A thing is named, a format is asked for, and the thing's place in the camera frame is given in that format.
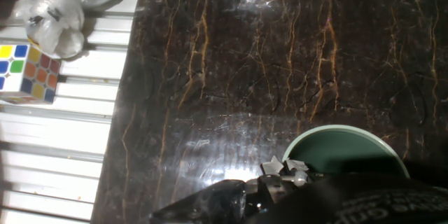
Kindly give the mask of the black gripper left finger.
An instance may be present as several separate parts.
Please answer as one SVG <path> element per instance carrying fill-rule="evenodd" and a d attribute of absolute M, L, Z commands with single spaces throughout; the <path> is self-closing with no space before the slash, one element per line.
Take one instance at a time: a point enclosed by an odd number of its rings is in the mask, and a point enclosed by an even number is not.
<path fill-rule="evenodd" d="M 150 224 L 243 223 L 291 191 L 291 170 L 273 157 L 263 175 L 247 182 L 227 179 L 150 214 Z"/>

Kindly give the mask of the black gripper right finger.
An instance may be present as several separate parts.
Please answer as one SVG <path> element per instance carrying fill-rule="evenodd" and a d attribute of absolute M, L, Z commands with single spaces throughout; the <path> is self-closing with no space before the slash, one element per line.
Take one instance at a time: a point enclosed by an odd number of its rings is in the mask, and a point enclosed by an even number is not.
<path fill-rule="evenodd" d="M 348 159 L 335 171 L 273 160 L 288 175 L 247 223 L 446 223 L 447 168 L 397 159 Z"/>

